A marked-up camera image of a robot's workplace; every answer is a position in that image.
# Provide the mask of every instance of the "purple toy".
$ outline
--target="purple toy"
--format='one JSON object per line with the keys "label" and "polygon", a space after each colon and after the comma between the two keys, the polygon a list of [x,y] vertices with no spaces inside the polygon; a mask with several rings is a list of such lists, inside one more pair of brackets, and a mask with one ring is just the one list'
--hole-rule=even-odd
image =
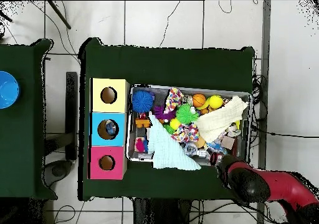
{"label": "purple toy", "polygon": [[154,114],[157,119],[167,119],[170,121],[171,119],[175,118],[176,111],[170,111],[167,114],[164,114],[164,106],[154,106]]}

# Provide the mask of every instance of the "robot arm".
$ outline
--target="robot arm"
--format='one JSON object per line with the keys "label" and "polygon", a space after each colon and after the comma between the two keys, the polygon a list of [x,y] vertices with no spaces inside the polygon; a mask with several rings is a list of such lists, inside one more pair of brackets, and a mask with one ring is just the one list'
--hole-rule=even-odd
{"label": "robot arm", "polygon": [[223,156],[213,165],[239,203],[278,201],[289,224],[319,224],[319,200],[292,173],[257,170],[231,155]]}

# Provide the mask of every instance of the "blue bowl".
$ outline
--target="blue bowl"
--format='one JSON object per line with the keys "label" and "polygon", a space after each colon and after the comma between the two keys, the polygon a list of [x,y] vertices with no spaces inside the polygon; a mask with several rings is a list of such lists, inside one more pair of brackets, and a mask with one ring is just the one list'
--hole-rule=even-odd
{"label": "blue bowl", "polygon": [[10,107],[19,97],[17,80],[8,72],[0,71],[0,109]]}

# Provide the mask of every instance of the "blue spiky ball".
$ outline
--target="blue spiky ball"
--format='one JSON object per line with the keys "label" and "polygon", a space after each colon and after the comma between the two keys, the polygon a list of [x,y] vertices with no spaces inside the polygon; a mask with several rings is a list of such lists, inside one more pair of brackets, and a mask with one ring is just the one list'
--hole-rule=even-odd
{"label": "blue spiky ball", "polygon": [[132,98],[133,110],[137,113],[149,112],[153,106],[153,96],[147,91],[136,91]]}

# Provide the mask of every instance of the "pink box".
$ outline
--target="pink box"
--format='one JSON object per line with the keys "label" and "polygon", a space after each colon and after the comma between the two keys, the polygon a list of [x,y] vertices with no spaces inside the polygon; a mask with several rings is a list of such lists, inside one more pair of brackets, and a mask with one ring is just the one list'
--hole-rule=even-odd
{"label": "pink box", "polygon": [[[90,166],[90,176],[88,179],[111,179],[122,180],[126,172],[126,158],[124,147],[120,146],[93,146],[91,148],[91,159],[88,160]],[[111,170],[104,170],[101,167],[100,159],[110,156],[113,159]]]}

